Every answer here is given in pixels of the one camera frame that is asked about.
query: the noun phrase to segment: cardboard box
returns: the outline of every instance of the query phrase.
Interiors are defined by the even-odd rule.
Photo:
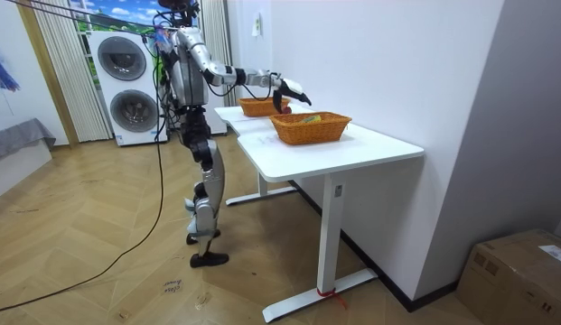
[[[457,297],[486,325],[561,325],[561,238],[531,230],[476,245]]]

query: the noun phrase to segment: curtain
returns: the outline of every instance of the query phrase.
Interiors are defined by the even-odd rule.
[[[232,65],[229,46],[228,12],[225,0],[200,0],[200,29],[214,60]],[[224,97],[224,105],[236,106],[236,90]]]
[[[67,0],[42,0],[44,3],[68,6]],[[57,14],[69,11],[33,3]],[[71,19],[35,11],[45,45],[49,52],[61,91],[70,111],[80,142],[111,138],[111,127],[99,102],[79,36]]]

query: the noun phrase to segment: stacked washing machines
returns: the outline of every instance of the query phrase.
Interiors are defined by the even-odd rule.
[[[117,144],[154,142],[158,121],[154,59],[141,36],[94,31],[88,32],[88,42]],[[159,134],[160,142],[167,140],[166,128]]]

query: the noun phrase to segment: woven basket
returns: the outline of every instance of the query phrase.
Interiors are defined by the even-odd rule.
[[[301,122],[308,116],[319,115],[321,121]],[[278,132],[278,137],[287,144],[317,144],[341,139],[350,117],[329,112],[286,114],[271,116],[270,120]]]
[[[262,100],[263,98],[240,98],[238,102],[242,106],[245,116],[256,117],[256,116],[272,116],[278,114],[272,103],[272,98],[267,100]],[[290,102],[288,98],[282,98],[282,107],[285,107]]]

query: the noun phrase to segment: humanoid robot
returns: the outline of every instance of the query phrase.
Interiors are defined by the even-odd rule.
[[[281,79],[279,74],[234,68],[213,60],[200,29],[192,26],[192,19],[200,11],[197,3],[189,5],[189,0],[159,0],[158,3],[170,10],[159,15],[172,27],[178,28],[177,31],[168,31],[165,35],[167,42],[164,47],[159,47],[163,61],[160,82],[163,89],[160,90],[168,95],[163,96],[163,103],[181,116],[182,144],[192,151],[194,161],[201,166],[202,182],[194,185],[193,200],[185,200],[185,208],[192,216],[186,243],[199,244],[198,254],[192,256],[190,266],[222,265],[228,262],[229,256],[211,252],[210,243],[220,235],[217,220],[224,192],[224,165],[204,118],[202,105],[208,101],[208,90],[203,81],[212,86],[246,85],[274,90],[273,103],[279,114],[282,114],[282,96],[296,98],[308,105],[312,103],[299,84]]]

